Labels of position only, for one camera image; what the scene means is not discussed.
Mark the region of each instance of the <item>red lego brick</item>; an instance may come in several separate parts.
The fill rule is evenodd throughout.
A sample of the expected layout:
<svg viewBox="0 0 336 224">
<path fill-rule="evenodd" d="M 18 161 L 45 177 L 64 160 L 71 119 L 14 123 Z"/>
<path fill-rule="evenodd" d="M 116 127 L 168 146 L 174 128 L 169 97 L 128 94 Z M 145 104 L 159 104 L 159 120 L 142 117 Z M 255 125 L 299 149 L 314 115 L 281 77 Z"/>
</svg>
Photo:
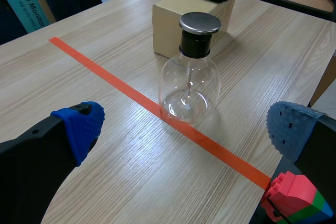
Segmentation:
<svg viewBox="0 0 336 224">
<path fill-rule="evenodd" d="M 261 206 L 273 221 L 278 221 L 282 218 L 274 216 L 274 209 L 267 201 L 267 197 L 287 217 L 312 205 L 316 192 L 317 189 L 305 175 L 281 173 L 265 192 L 261 199 Z"/>
</svg>

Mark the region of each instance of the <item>stainless steel cap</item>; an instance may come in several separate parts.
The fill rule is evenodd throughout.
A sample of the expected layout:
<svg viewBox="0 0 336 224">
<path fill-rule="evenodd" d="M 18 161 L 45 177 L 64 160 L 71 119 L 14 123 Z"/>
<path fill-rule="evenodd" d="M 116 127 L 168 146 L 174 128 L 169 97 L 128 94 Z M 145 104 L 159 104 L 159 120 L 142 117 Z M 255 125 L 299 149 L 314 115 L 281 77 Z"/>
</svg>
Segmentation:
<svg viewBox="0 0 336 224">
<path fill-rule="evenodd" d="M 221 26 L 219 19 L 209 13 L 186 13 L 180 18 L 180 27 L 191 34 L 214 34 Z"/>
</svg>

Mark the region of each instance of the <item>cardboard box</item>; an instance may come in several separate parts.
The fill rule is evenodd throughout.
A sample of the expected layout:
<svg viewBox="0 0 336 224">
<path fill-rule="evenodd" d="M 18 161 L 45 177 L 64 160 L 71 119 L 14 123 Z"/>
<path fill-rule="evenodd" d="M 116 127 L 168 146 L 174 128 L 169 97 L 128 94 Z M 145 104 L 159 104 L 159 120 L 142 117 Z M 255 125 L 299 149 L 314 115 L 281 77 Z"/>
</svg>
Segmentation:
<svg viewBox="0 0 336 224">
<path fill-rule="evenodd" d="M 235 0 L 216 4 L 205 0 L 161 0 L 153 6 L 153 48 L 168 58 L 180 54 L 182 29 L 179 20 L 183 14 L 203 12 L 219 18 L 222 27 L 214 34 L 211 46 L 226 33 Z"/>
<path fill-rule="evenodd" d="M 28 33 L 56 22 L 46 0 L 6 0 Z"/>
</svg>

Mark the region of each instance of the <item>orange tape line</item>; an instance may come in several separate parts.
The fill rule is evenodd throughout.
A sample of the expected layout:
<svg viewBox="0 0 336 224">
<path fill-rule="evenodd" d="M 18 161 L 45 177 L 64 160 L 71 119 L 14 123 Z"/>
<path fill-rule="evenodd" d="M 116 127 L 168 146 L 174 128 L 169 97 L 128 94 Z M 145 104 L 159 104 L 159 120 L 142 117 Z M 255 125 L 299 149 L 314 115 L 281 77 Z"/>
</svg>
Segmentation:
<svg viewBox="0 0 336 224">
<path fill-rule="evenodd" d="M 205 136 L 190 125 L 169 118 L 165 115 L 165 113 L 162 113 L 161 108 L 157 103 L 153 102 L 152 100 L 141 94 L 139 91 L 135 90 L 125 82 L 121 81 L 116 76 L 106 71 L 104 68 L 102 68 L 86 56 L 82 55 L 80 52 L 73 49 L 59 38 L 54 37 L 49 41 L 53 43 L 56 47 L 61 49 L 63 52 L 73 57 L 79 63 L 84 65 L 86 68 L 91 70 L 93 73 L 98 75 L 100 78 L 127 95 L 134 102 L 143 106 L 145 109 L 159 117 L 161 120 L 169 124 L 177 131 L 181 132 L 183 135 L 194 141 L 196 144 L 210 152 L 215 157 L 219 158 L 225 164 L 251 180 L 253 183 L 258 185 L 262 189 L 267 188 L 270 182 L 270 178 L 266 174 L 254 168 L 249 163 L 242 160 L 241 158 L 239 158 L 226 148 L 222 147 L 215 141 L 211 140 L 209 137 Z"/>
</svg>

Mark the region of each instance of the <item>black lid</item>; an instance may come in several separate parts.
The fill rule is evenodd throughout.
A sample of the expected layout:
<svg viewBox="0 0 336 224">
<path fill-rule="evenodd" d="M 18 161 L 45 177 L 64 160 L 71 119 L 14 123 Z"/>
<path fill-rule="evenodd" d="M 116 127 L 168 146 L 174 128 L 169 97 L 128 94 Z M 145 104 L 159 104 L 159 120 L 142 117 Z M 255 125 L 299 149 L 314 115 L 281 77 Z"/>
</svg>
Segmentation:
<svg viewBox="0 0 336 224">
<path fill-rule="evenodd" d="M 204 58 L 210 53 L 212 34 L 221 28 L 220 21 L 208 13 L 187 13 L 180 18 L 180 52 L 190 58 Z"/>
</svg>

